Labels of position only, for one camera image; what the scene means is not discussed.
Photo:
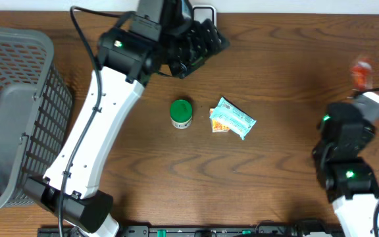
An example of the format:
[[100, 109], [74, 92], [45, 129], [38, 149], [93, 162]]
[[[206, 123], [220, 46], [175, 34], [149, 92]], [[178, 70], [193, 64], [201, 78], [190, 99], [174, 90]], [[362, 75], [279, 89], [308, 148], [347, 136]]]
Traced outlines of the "orange snack box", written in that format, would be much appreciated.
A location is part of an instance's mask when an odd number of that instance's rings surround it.
[[230, 129], [227, 127], [227, 126], [225, 126], [225, 125], [223, 125], [223, 124], [221, 124], [221, 123], [219, 123], [217, 120], [215, 120], [215, 119], [210, 119], [210, 122], [211, 122], [211, 128], [212, 128], [212, 132], [213, 133], [217, 133], [217, 132], [228, 132]]

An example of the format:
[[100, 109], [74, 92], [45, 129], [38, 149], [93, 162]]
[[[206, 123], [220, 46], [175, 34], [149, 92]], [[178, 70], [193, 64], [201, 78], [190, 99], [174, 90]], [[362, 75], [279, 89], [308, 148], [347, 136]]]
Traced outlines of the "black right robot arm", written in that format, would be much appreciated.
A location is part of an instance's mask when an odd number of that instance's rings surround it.
[[354, 104], [335, 102], [318, 129], [320, 140], [312, 151], [316, 176], [344, 235], [379, 236], [379, 185], [359, 156], [374, 138], [374, 125]]

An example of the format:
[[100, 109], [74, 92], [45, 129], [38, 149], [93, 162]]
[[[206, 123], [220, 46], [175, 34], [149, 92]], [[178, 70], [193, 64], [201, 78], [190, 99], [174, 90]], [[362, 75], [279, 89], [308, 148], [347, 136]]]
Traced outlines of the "red TOP chocolate bar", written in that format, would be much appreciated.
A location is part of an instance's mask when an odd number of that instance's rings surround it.
[[372, 89], [372, 65], [369, 57], [359, 56], [351, 67], [353, 89], [365, 91]]

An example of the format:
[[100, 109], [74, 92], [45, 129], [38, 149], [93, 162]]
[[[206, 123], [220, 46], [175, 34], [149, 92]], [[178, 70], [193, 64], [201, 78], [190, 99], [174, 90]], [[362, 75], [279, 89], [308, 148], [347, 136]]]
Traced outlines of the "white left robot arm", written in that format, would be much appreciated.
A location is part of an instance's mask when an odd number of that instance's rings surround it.
[[69, 137], [45, 173], [26, 180], [24, 193], [79, 236], [116, 236], [113, 198], [99, 183], [125, 118], [163, 65], [182, 79], [229, 44], [212, 20], [194, 19], [188, 1], [140, 1], [117, 16], [90, 53], [91, 82]]

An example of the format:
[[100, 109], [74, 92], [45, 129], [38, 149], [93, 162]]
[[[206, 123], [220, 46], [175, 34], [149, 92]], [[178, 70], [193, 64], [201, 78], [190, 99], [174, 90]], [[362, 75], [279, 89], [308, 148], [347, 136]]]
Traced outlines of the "green lid jar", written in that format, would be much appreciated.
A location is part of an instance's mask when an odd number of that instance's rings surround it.
[[191, 125], [193, 109], [191, 104], [184, 100], [178, 99], [170, 106], [170, 119], [172, 125], [178, 129], [185, 129]]

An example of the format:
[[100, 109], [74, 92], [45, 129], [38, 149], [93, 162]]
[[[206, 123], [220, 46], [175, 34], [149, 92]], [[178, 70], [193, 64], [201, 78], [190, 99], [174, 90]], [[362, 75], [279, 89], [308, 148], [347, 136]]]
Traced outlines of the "teal snack packet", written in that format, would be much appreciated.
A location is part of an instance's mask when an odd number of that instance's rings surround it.
[[239, 110], [224, 97], [219, 100], [218, 105], [210, 115], [210, 119], [215, 119], [217, 122], [227, 126], [242, 140], [245, 139], [246, 135], [256, 123], [255, 119]]

